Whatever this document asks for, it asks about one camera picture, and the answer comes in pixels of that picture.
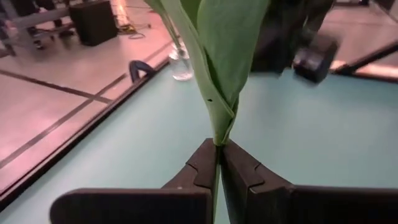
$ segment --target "green leaf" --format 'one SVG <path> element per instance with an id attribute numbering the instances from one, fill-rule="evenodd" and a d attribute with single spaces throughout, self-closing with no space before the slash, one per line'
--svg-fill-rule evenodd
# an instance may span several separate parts
<path id="1" fill-rule="evenodd" d="M 202 0 L 198 33 L 215 68 L 213 78 L 230 107 L 249 75 L 270 0 Z"/>
<path id="2" fill-rule="evenodd" d="M 226 144 L 269 0 L 146 0 L 171 36 L 174 22 L 209 111 L 214 143 Z"/>

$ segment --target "tabletop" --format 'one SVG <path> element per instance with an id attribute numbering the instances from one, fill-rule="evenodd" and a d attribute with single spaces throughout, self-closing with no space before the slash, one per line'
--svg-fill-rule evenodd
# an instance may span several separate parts
<path id="1" fill-rule="evenodd" d="M 61 194 L 82 187 L 159 188 L 212 130 L 195 80 L 168 67 L 0 213 L 50 223 Z M 398 188 L 398 86 L 330 75 L 318 86 L 287 70 L 249 76 L 231 139 L 293 184 Z M 229 223 L 222 185 L 216 223 Z"/>

